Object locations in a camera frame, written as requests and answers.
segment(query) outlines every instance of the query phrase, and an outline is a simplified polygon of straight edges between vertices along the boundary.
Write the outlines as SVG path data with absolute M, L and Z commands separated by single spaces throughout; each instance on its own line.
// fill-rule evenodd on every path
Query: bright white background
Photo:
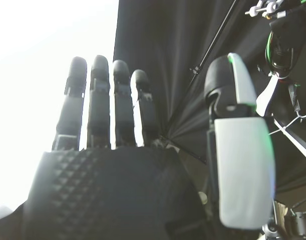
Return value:
M 96 55 L 111 67 L 117 11 L 118 0 L 0 1 L 0 206 L 27 199 L 51 149 L 71 59 L 86 59 L 88 83 Z

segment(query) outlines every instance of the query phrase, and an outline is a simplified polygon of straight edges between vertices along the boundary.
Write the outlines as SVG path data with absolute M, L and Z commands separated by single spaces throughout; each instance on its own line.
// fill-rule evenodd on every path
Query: robotic hand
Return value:
M 211 189 L 220 220 L 230 228 L 261 228 L 274 197 L 274 153 L 264 119 L 254 116 L 256 94 L 239 55 L 210 65 L 204 96 Z

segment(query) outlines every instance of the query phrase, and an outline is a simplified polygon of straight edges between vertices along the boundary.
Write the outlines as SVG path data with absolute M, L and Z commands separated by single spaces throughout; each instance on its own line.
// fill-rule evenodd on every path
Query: green cable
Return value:
M 267 40 L 267 46 L 266 46 L 266 55 L 267 55 L 267 60 L 269 63 L 271 63 L 271 56 L 270 56 L 270 44 L 271 44 L 271 37 L 272 37 L 272 32 L 270 32 Z

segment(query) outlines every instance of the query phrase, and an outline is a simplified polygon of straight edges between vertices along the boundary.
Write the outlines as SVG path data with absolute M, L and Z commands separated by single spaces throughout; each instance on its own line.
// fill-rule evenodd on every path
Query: diamond pattern texture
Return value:
M 23 240 L 166 240 L 166 224 L 204 218 L 172 149 L 54 151 L 25 203 Z

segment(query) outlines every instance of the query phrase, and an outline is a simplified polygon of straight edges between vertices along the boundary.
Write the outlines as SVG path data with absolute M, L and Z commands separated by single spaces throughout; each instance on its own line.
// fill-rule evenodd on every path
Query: black backdrop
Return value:
M 203 87 L 210 63 L 221 55 L 236 52 L 247 64 L 257 94 L 269 81 L 257 71 L 257 65 L 267 71 L 264 49 L 269 22 L 261 16 L 251 18 L 244 14 L 256 3 L 250 0 L 119 2 L 114 59 L 124 60 L 130 72 L 142 69 L 147 73 L 161 135 L 201 161 L 206 161 L 208 112 Z M 201 63 L 231 8 L 227 24 L 189 88 L 194 75 L 190 68 Z M 296 176 L 306 176 L 306 159 L 300 152 L 280 133 L 272 140 L 278 184 L 284 185 L 295 177 L 293 170 L 288 169 L 285 179 L 284 165 L 296 167 Z M 288 146 L 287 155 L 285 151 L 280 152 L 285 146 Z

